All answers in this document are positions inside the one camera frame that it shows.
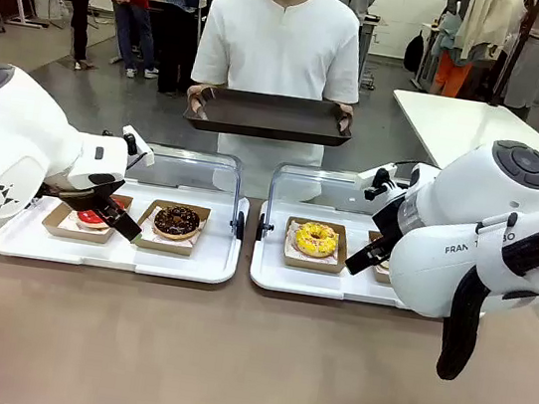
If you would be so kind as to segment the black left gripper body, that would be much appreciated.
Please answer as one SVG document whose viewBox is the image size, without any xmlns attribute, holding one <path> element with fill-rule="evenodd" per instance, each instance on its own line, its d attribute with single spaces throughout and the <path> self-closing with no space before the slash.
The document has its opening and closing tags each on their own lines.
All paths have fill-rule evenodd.
<svg viewBox="0 0 539 404">
<path fill-rule="evenodd" d="M 68 171 L 45 178 L 37 190 L 37 198 L 52 197 L 59 198 L 66 203 L 104 207 L 113 204 L 110 196 L 114 194 L 123 184 L 123 179 L 115 179 L 110 174 L 107 179 L 100 184 L 86 182 L 85 188 L 76 188 L 68 178 Z"/>
</svg>

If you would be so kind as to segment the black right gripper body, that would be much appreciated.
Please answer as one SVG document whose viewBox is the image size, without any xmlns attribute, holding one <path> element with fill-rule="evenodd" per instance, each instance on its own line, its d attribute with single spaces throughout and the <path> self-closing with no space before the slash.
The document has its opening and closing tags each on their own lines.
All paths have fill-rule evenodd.
<svg viewBox="0 0 539 404">
<path fill-rule="evenodd" d="M 386 240 L 398 241 L 403 236 L 399 225 L 398 215 L 405 196 L 399 195 L 385 204 L 373 214 L 372 219 L 377 229 Z"/>
</svg>

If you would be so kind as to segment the person's left hand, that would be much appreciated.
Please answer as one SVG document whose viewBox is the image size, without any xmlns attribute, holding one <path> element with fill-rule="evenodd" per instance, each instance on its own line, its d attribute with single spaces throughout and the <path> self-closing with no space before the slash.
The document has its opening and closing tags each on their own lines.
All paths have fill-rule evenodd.
<svg viewBox="0 0 539 404">
<path fill-rule="evenodd" d="M 343 136 L 350 135 L 349 127 L 352 124 L 354 108 L 351 104 L 344 104 L 339 102 L 337 106 L 340 109 L 340 117 L 338 117 L 338 129 L 339 133 Z"/>
</svg>

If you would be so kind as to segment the person's right hand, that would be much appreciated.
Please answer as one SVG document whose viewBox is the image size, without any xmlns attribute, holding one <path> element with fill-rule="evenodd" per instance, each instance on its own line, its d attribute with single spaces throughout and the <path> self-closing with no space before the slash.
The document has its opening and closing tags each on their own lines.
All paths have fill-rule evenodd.
<svg viewBox="0 0 539 404">
<path fill-rule="evenodd" d="M 195 116 L 200 117 L 200 119 L 206 119 L 206 113 L 204 112 L 204 103 L 202 93 L 207 89 L 210 89 L 210 85 L 193 85 L 188 89 L 186 93 L 188 99 L 188 106 Z"/>
</svg>

